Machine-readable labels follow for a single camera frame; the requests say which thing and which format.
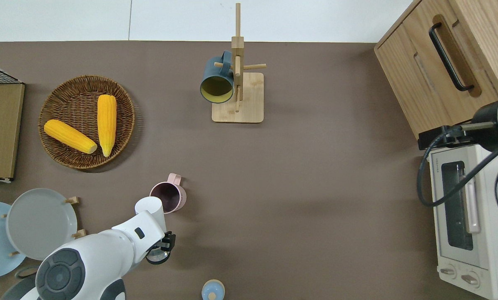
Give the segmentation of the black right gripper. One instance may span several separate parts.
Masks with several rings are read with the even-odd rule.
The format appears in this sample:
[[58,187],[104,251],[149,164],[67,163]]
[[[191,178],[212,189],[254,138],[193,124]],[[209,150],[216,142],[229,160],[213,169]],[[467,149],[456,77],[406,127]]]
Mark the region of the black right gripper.
[[473,116],[472,123],[493,122],[491,128],[473,130],[472,125],[453,125],[452,127],[436,127],[420,132],[417,137],[419,150],[426,150],[428,146],[444,133],[445,145],[473,145],[478,143],[485,150],[494,152],[498,148],[498,102],[481,107]]

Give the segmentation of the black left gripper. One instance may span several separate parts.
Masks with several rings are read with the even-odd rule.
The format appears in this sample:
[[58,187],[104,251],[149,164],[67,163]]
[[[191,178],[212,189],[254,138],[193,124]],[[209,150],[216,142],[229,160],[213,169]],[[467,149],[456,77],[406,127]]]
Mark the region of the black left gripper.
[[174,233],[164,233],[164,237],[151,246],[148,256],[163,256],[165,255],[165,252],[171,252],[174,248],[175,241],[176,235]]

